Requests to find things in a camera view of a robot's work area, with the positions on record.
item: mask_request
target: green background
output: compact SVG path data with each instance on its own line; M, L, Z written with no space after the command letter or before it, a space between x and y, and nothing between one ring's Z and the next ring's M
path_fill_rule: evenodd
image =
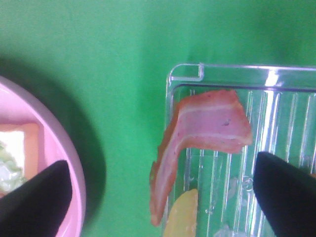
M149 171L183 62L316 65L316 1L0 0L0 74L60 120L87 185L83 237L155 237Z

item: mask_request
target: bacon strip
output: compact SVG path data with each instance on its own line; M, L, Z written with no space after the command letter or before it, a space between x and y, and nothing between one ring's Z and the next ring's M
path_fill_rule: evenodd
M209 91L181 100L158 147L150 173L151 223L159 225L184 148L238 153L252 143L249 121L234 90Z

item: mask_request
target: potato slice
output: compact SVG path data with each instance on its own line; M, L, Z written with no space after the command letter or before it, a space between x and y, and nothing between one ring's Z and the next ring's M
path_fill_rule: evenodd
M195 237L197 210L197 189L192 189L179 196L172 206L163 237Z

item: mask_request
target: pink bowl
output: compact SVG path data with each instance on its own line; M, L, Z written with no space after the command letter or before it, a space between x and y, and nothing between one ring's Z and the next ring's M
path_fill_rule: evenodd
M68 162L73 197L56 237L79 237L85 214L85 182L78 154L54 115L33 95L0 76L0 123L36 122L41 126L39 172L57 160Z

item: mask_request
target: black object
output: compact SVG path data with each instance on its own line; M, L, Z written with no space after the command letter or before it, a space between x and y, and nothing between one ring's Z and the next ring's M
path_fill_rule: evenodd
M259 205L278 237L316 237L316 179L259 152L253 178Z
M54 237L72 198L68 164L60 160L0 199L0 237Z

